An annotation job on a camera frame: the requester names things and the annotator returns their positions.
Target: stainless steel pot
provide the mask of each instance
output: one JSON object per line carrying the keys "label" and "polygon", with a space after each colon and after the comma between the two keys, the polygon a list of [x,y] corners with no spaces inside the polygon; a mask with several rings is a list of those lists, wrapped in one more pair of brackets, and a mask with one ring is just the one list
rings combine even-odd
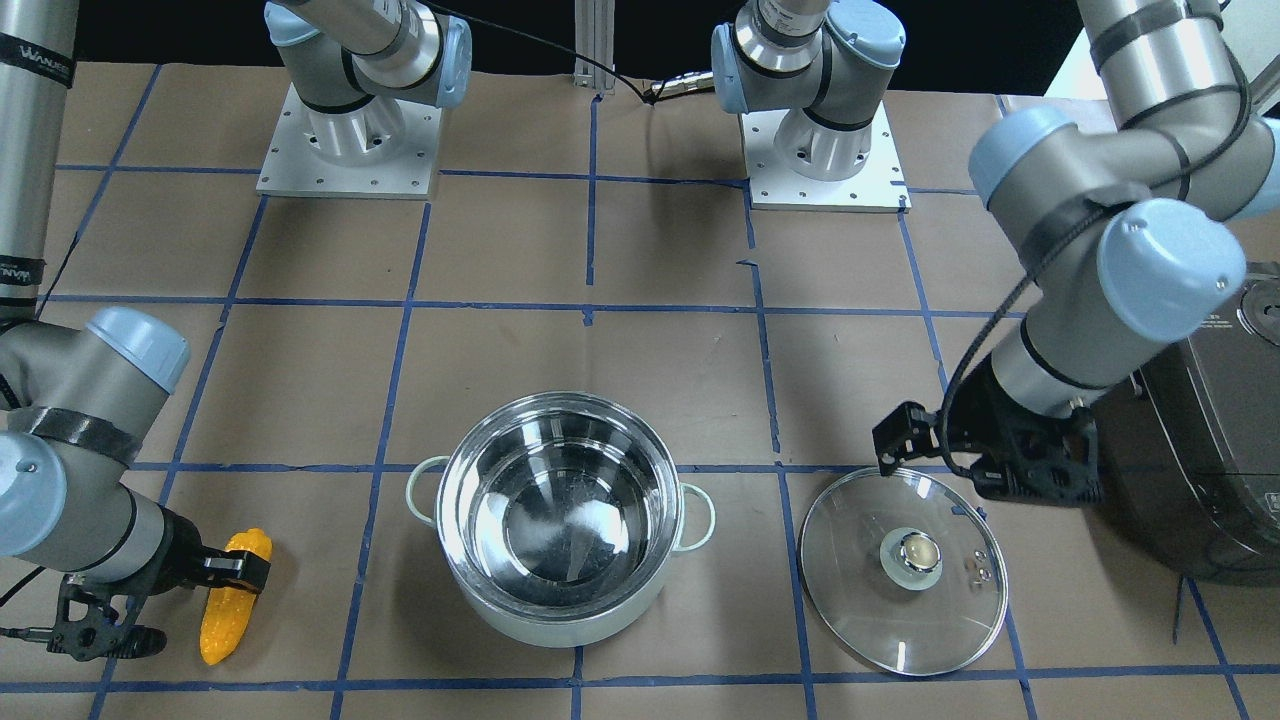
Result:
{"label": "stainless steel pot", "polygon": [[[502,633],[543,647],[604,639],[662,589],[672,553],[701,547],[716,507],[681,483],[658,434],[630,410],[582,392],[516,400],[481,420],[448,457],[434,527],[467,601]],[[681,546],[686,492],[710,509]]]}

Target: black background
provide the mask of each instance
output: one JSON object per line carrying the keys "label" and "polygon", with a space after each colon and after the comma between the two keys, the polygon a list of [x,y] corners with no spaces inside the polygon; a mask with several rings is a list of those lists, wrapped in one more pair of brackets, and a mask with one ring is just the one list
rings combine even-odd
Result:
{"label": "black background", "polygon": [[[452,0],[460,12],[573,46],[573,1]],[[1074,0],[882,0],[906,28],[891,87],[1041,95],[1080,32]],[[710,68],[712,28],[742,0],[617,0],[618,72],[660,79]],[[471,23],[474,69],[571,73],[573,60]],[[82,0],[79,60],[279,65],[262,0]]]}

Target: light blue cap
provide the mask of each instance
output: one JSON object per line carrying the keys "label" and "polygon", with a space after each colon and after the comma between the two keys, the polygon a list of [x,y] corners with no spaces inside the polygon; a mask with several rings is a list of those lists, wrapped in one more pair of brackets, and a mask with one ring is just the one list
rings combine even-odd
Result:
{"label": "light blue cap", "polygon": [[444,49],[440,51],[440,86],[433,102],[436,108],[461,105],[471,79],[471,26],[460,18],[451,17],[448,20],[449,28],[444,33]]}
{"label": "light blue cap", "polygon": [[86,328],[173,395],[191,359],[191,347],[178,331],[129,307],[99,310]]}
{"label": "light blue cap", "polygon": [[1024,155],[1059,128],[1074,124],[1057,108],[1041,105],[1019,110],[983,133],[969,154],[969,178],[983,206],[991,205],[991,196]]}
{"label": "light blue cap", "polygon": [[67,505],[67,473],[44,439],[0,432],[0,556],[45,542]]}
{"label": "light blue cap", "polygon": [[712,31],[712,74],[716,78],[716,97],[726,113],[735,115],[748,111],[740,72],[728,24],[716,26]]}
{"label": "light blue cap", "polygon": [[1262,181],[1262,187],[1258,188],[1258,193],[1253,196],[1253,200],[1249,200],[1249,204],[1242,208],[1239,213],[1231,215],[1233,220],[1265,215],[1280,208],[1280,120],[1262,118],[1262,122],[1271,128],[1271,137],[1275,138],[1271,151],[1271,172],[1267,173],[1267,179]]}
{"label": "light blue cap", "polygon": [[893,69],[902,60],[906,31],[888,8],[872,0],[835,0],[827,9],[832,38],[868,63]]}
{"label": "light blue cap", "polygon": [[276,47],[298,45],[320,35],[319,29],[275,3],[269,1],[262,8],[262,17],[266,19],[266,29],[271,35],[271,45]]}
{"label": "light blue cap", "polygon": [[1152,342],[1196,332],[1244,282],[1244,251],[1231,231],[1199,208],[1157,197],[1107,223],[1098,281],[1111,309]]}

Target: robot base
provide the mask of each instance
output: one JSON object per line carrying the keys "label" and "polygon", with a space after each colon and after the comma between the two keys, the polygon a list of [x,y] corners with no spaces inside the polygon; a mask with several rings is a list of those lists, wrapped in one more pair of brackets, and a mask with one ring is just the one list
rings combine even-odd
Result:
{"label": "robot base", "polygon": [[767,110],[741,115],[753,208],[846,213],[910,210],[911,199],[883,104],[872,119],[872,150],[865,165],[846,181],[815,181],[787,167],[773,147],[773,136],[786,114],[787,110]]}
{"label": "robot base", "polygon": [[430,199],[443,110],[403,100],[396,102],[404,114],[406,133],[397,152],[372,165],[343,167],[326,161],[310,146],[306,106],[289,86],[257,178],[257,192],[284,197]]}

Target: yellow corn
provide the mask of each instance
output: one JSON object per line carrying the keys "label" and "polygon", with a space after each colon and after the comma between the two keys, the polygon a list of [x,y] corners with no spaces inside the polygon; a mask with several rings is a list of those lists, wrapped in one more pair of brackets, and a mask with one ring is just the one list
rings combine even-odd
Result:
{"label": "yellow corn", "polygon": [[[271,538],[259,528],[236,533],[227,550],[247,550],[262,560],[271,560]],[[253,612],[257,596],[239,588],[214,588],[209,591],[205,620],[200,624],[200,656],[209,665],[216,665],[236,651],[248,618]]]}

